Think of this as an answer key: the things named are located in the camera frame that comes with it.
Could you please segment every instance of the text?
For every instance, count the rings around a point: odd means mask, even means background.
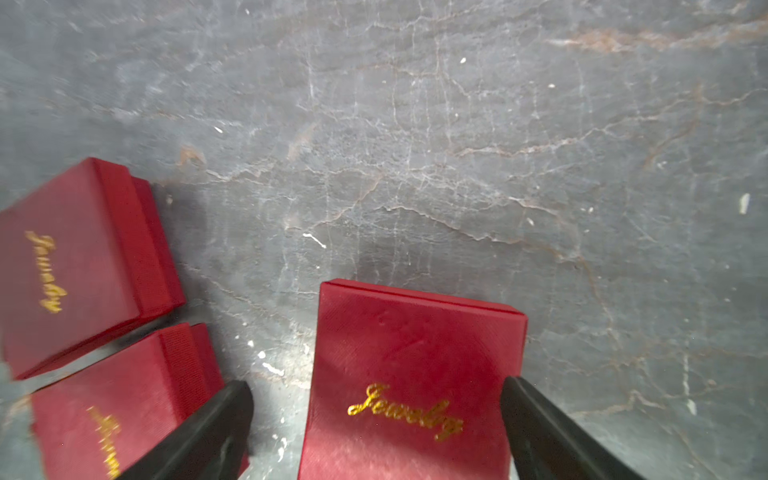
[[[464,428],[464,420],[456,419],[443,415],[450,402],[442,400],[433,406],[428,412],[422,409],[412,409],[402,403],[390,402],[382,398],[382,392],[389,388],[389,385],[373,383],[368,385],[366,395],[368,398],[359,405],[350,406],[346,412],[349,415],[358,415],[370,408],[373,415],[384,415],[388,419],[405,420],[407,423],[418,423],[426,429],[432,429],[436,425],[442,426],[442,431],[435,435],[437,442],[442,442],[449,436],[459,434]]]
[[[35,245],[35,261],[40,271],[40,281],[43,284],[43,293],[45,298],[40,300],[48,312],[61,312],[61,298],[67,294],[67,291],[56,285],[56,279],[53,276],[51,268],[51,258],[48,256],[52,250],[56,250],[56,243],[48,235],[38,237],[35,232],[26,232],[27,238]]]
[[[101,437],[99,443],[101,443],[101,451],[107,456],[104,463],[107,465],[109,479],[114,480],[120,476],[120,462],[118,462],[118,453],[115,450],[112,436],[120,432],[120,424],[112,415],[102,416],[96,407],[89,408],[88,413],[96,422],[96,432]]]

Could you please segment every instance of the gray marble countertop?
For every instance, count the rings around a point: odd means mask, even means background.
[[[154,185],[252,480],[296,477],[335,277],[525,311],[525,377],[649,479],[768,477],[767,111],[762,0],[0,4],[0,207]],[[2,480],[50,378],[0,382]]]

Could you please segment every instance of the red box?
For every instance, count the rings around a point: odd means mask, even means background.
[[[88,158],[0,212],[0,327],[16,379],[184,304],[149,184]]]
[[[133,465],[223,385],[213,353],[206,326],[183,323],[33,393],[48,480],[112,479]]]
[[[348,280],[320,287],[300,480],[507,480],[498,401],[528,317]]]

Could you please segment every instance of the textured red fabric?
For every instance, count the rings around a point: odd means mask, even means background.
[[[160,260],[170,253],[157,212],[145,211],[127,168],[88,158],[0,212],[0,328],[14,378],[63,366],[184,301],[172,261]],[[27,232],[55,248],[41,260]],[[65,292],[56,313],[41,305],[44,273]]]
[[[520,373],[527,325],[499,304],[324,283],[300,480],[506,480],[498,399]]]
[[[197,346],[197,353],[200,355],[200,361],[203,364],[203,375],[205,385],[208,389],[208,395],[214,396],[224,388],[224,379],[221,377],[219,364],[216,362],[216,353],[210,344],[208,336],[208,327],[205,323],[192,325],[192,337]]]
[[[154,239],[136,193],[133,177],[122,165],[97,158],[93,162],[104,188],[104,199],[142,319],[153,319],[170,312],[173,300],[165,272],[155,249]]]
[[[168,288],[168,293],[170,294],[170,304],[173,308],[182,306],[187,302],[187,299],[184,297],[184,292],[181,289],[181,282],[176,273],[174,259],[170,255],[170,249],[168,249],[168,242],[165,239],[165,232],[163,231],[163,225],[160,222],[160,216],[157,215],[157,207],[154,203],[154,197],[152,197],[152,189],[149,182],[136,177],[134,177],[134,187],[136,188],[136,194],[141,202],[144,218],[147,220],[147,226],[149,227],[154,242],[157,258],[159,259],[163,270],[165,283]]]
[[[194,401],[180,395],[206,392],[195,352],[189,325],[172,326],[33,393],[48,480],[109,479],[110,452],[122,472],[178,427]],[[119,431],[99,432],[95,413],[112,415]]]
[[[163,353],[184,418],[192,415],[213,395],[206,385],[203,363],[188,323],[159,331]]]
[[[58,313],[40,304],[46,295],[26,232],[55,242],[45,257],[53,284],[66,292]],[[139,315],[92,161],[0,213],[0,271],[3,352],[16,379],[47,371],[56,359]]]

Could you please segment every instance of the white speck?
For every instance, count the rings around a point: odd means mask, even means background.
[[[749,208],[750,208],[750,195],[744,194],[739,199],[739,213],[742,215],[746,215],[746,211]]]
[[[277,459],[278,462],[281,462],[283,460],[283,455],[286,453],[286,447],[288,446],[288,439],[285,437],[282,437],[280,441],[283,443],[283,446],[277,449],[277,454],[280,455],[280,458]]]
[[[132,110],[123,110],[122,108],[115,108],[112,111],[112,114],[116,119],[119,121],[130,123],[132,122],[140,113],[138,111]]]
[[[269,370],[270,372],[274,373],[275,375],[279,376],[285,376],[285,370],[278,370],[275,367],[271,366],[269,363],[262,363],[261,364],[265,369]]]
[[[688,348],[688,341],[685,342],[686,348]],[[690,368],[688,366],[688,352],[683,353],[683,394],[685,396],[690,395],[690,387],[688,386],[688,372],[690,371]],[[696,403],[688,399],[686,401],[686,404],[688,405],[688,410],[690,411],[691,415],[696,415]]]
[[[306,238],[311,238],[312,240],[315,240],[317,244],[320,245],[322,248],[328,248],[323,242],[321,242],[320,240],[317,240],[315,236],[312,235],[311,233],[304,233],[303,236]]]

